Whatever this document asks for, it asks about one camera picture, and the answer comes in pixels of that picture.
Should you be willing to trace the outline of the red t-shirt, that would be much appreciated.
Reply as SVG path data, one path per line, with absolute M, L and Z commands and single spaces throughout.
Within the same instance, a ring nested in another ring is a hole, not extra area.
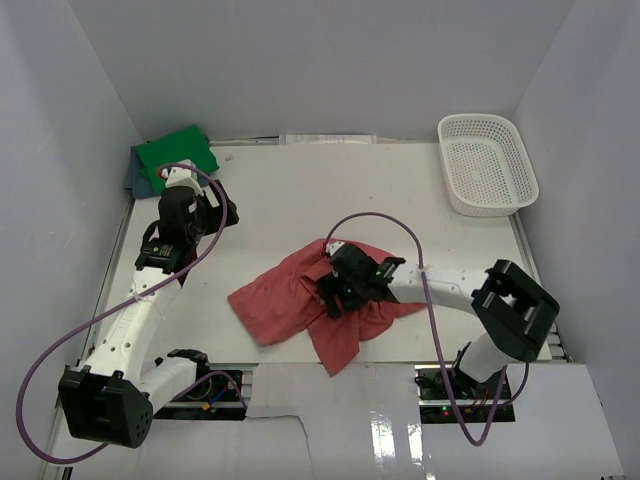
M 426 304 L 369 302 L 339 319 L 321 304 L 316 281 L 331 271 L 317 239 L 285 257 L 228 296 L 231 309 L 261 346 L 281 343 L 306 330 L 327 373 L 340 373 L 360 351 L 360 344 L 388 330 L 393 322 Z

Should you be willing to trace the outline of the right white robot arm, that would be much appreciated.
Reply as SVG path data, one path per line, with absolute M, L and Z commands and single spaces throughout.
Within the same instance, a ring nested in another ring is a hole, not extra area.
M 330 272 L 317 281 L 329 317 L 373 303 L 438 305 L 476 316 L 485 332 L 466 344 L 449 369 L 453 390 L 472 399 L 511 363 L 538 359 L 559 303 L 512 261 L 486 271 L 421 268 L 401 257 L 378 262 L 344 241 L 325 246 Z

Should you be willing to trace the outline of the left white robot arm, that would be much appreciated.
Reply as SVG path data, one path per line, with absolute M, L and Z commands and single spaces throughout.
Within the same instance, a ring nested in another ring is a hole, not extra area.
M 207 197 L 201 188 L 174 185 L 158 202 L 158 220 L 143 235 L 127 295 L 102 342 L 76 369 L 68 369 L 59 397 L 72 437 L 137 448 L 154 414 L 183 393 L 205 396 L 211 374 L 206 354 L 173 350 L 149 370 L 145 357 L 170 304 L 184 286 L 186 267 L 198 259 L 200 240 L 239 221 L 237 207 L 221 182 Z

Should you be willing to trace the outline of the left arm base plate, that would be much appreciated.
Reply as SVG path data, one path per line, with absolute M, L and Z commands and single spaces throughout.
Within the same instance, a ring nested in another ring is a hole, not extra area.
M 233 384 L 240 389 L 245 403 L 249 404 L 252 391 L 252 371 L 227 369 L 226 374 L 216 375 L 206 380 L 194 390 L 178 400 L 167 404 L 155 419 L 184 421 L 242 421 L 246 409 L 240 401 Z

